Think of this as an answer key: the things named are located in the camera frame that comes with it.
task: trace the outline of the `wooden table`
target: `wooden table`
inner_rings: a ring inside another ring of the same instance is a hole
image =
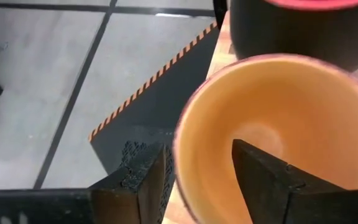
[[[223,26],[221,28],[218,42],[216,43],[215,46],[215,51],[211,60],[211,65],[209,66],[207,78],[210,77],[215,72],[217,72],[219,69],[236,61],[236,56],[234,55],[232,44],[231,44],[229,20],[230,20],[229,12],[227,12],[223,22]],[[358,71],[354,72],[352,76],[358,79]],[[178,188],[176,184],[172,189],[170,200],[162,223],[163,224],[196,223],[195,221],[193,221],[190,214],[187,212],[183,200],[181,199],[181,196],[178,192]]]

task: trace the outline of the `floor tile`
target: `floor tile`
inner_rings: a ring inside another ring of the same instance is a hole
[[[73,4],[108,6],[110,0],[0,0],[0,3],[24,3],[24,4]]]
[[[33,186],[102,17],[0,9],[0,189]]]
[[[90,180],[100,179],[102,166],[89,152],[89,133],[211,22],[112,15],[44,187],[87,187]],[[63,170],[67,165],[71,169]]]
[[[117,6],[214,9],[213,0],[118,0]]]

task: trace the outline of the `pink bowl rim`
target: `pink bowl rim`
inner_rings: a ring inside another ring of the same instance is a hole
[[[229,65],[226,65],[225,67],[223,67],[222,69],[218,70],[217,72],[215,72],[214,74],[212,74],[210,77],[208,77],[195,91],[194,93],[190,96],[189,100],[187,101],[186,105],[183,107],[182,112],[180,114],[179,120],[177,122],[177,126],[175,128],[175,133],[174,133],[174,137],[173,137],[173,144],[172,144],[172,151],[173,151],[173,156],[174,156],[174,166],[175,166],[175,180],[177,182],[177,186],[178,186],[178,191],[179,194],[183,200],[183,203],[185,204],[185,207],[188,211],[188,213],[191,215],[191,217],[194,219],[194,221],[196,223],[200,223],[199,220],[197,219],[196,215],[193,213],[186,197],[185,194],[183,192],[182,186],[181,186],[181,180],[180,177],[178,175],[178,163],[176,161],[176,158],[178,157],[178,145],[179,145],[179,140],[180,139],[180,130],[183,129],[183,117],[188,113],[188,108],[192,105],[192,103],[194,102],[195,99],[198,98],[198,96],[200,94],[202,94],[202,90],[205,90],[208,86],[210,86],[213,82],[219,80],[221,77],[225,76],[225,71],[229,68],[232,68],[234,66],[240,66],[241,64],[245,64],[245,63],[251,63],[251,62],[257,62],[257,61],[261,61],[261,60],[273,60],[273,59],[283,59],[283,60],[291,60],[293,62],[306,62],[308,64],[311,64],[314,66],[322,66],[327,70],[331,70],[334,73],[336,73],[339,77],[341,78],[345,78],[348,79],[349,81],[352,82],[351,86],[353,88],[355,88],[358,91],[358,81],[355,79],[352,79],[350,76],[350,73],[348,71],[345,71],[333,64],[330,64],[328,62],[322,61],[320,59],[317,58],[312,58],[309,56],[305,56],[305,55],[298,55],[298,54],[264,54],[264,55],[257,55],[257,56],[253,56],[253,57],[249,57],[249,58],[245,58],[242,60],[238,60],[236,62],[233,62]]]
[[[276,6],[309,11],[328,11],[358,6],[358,0],[266,0]]]

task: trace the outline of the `orange and black hazard tape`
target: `orange and black hazard tape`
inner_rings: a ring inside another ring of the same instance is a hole
[[[95,128],[92,133],[89,135],[89,141],[92,139],[107,125],[113,120],[119,113],[121,113],[124,108],[126,108],[130,103],[132,103],[140,94],[143,93],[151,84],[153,84],[158,78],[160,78],[173,64],[175,64],[180,58],[184,56],[192,47],[194,47],[205,35],[211,32],[217,26],[216,22],[213,22],[209,25],[202,33],[200,33],[193,41],[191,41],[186,47],[184,47],[173,59],[166,63],[155,75],[147,80],[146,83],[142,85],[131,97],[129,97],[116,111],[114,111],[110,116],[108,116],[102,123]]]

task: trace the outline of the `gray floor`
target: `gray floor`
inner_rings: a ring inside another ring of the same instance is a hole
[[[209,9],[211,2],[118,4]],[[0,189],[33,187],[102,18],[97,12],[0,9],[0,40],[9,42],[0,49]],[[106,176],[87,140],[90,131],[212,21],[113,14],[42,187],[87,187]]]

